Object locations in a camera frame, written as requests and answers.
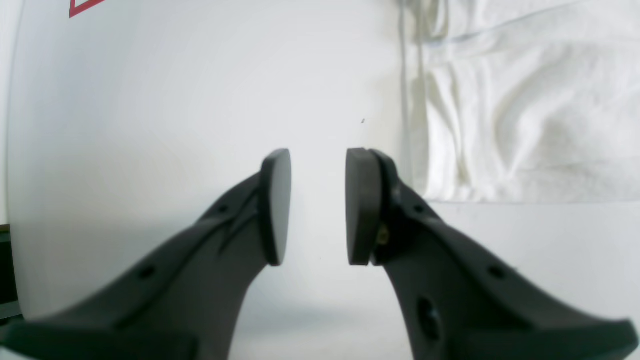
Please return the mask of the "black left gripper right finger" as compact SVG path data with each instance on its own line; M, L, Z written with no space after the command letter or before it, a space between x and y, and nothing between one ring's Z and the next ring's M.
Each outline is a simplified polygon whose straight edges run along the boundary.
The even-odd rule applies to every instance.
M375 149L345 158L351 265L380 266L416 360L624 360L639 346L628 319L577 310L447 224Z

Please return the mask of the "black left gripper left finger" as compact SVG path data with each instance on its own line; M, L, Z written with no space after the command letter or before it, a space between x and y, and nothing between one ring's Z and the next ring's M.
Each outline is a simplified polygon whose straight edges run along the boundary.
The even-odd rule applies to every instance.
M226 360L246 294L285 258L291 155L270 153L185 230L89 298L10 326L35 360Z

